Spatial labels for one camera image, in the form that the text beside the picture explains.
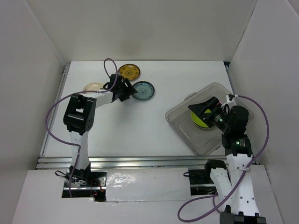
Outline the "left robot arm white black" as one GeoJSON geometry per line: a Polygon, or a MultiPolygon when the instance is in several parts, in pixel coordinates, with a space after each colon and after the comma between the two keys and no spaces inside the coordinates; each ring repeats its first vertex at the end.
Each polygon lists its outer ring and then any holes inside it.
{"type": "Polygon", "coordinates": [[[91,163],[88,156],[88,134],[94,124],[98,107],[116,100],[121,102],[137,93],[128,78],[112,74],[110,81],[98,91],[83,91],[71,95],[63,123],[71,139],[70,178],[81,186],[92,182],[91,163]]]}

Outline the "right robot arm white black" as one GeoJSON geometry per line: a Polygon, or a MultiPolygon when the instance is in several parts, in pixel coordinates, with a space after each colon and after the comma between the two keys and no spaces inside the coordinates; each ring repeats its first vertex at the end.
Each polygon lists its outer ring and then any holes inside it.
{"type": "Polygon", "coordinates": [[[221,130],[222,146],[228,164],[221,160],[209,160],[205,164],[204,179],[214,183],[216,194],[211,198],[214,208],[193,219],[194,222],[206,218],[217,211],[221,224],[265,224],[266,218],[260,214],[253,191],[250,166],[257,158],[253,155],[251,142],[246,134],[249,111],[236,105],[237,95],[227,95],[226,103],[212,97],[206,102],[189,105],[192,115],[207,127],[221,130]]]}

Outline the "large blue patterned plate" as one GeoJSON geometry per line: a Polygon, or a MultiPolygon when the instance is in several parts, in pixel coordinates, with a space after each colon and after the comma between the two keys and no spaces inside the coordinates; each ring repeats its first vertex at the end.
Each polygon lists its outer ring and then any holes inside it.
{"type": "Polygon", "coordinates": [[[141,101],[146,101],[151,99],[155,94],[155,88],[153,84],[147,81],[140,81],[133,84],[134,89],[137,93],[134,93],[132,96],[141,101]]]}

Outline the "lime green plate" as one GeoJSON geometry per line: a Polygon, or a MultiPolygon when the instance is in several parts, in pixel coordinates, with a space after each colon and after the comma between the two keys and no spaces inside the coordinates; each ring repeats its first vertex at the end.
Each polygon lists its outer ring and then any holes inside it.
{"type": "Polygon", "coordinates": [[[208,126],[194,112],[191,112],[191,119],[194,124],[198,124],[200,126],[208,126]]]}

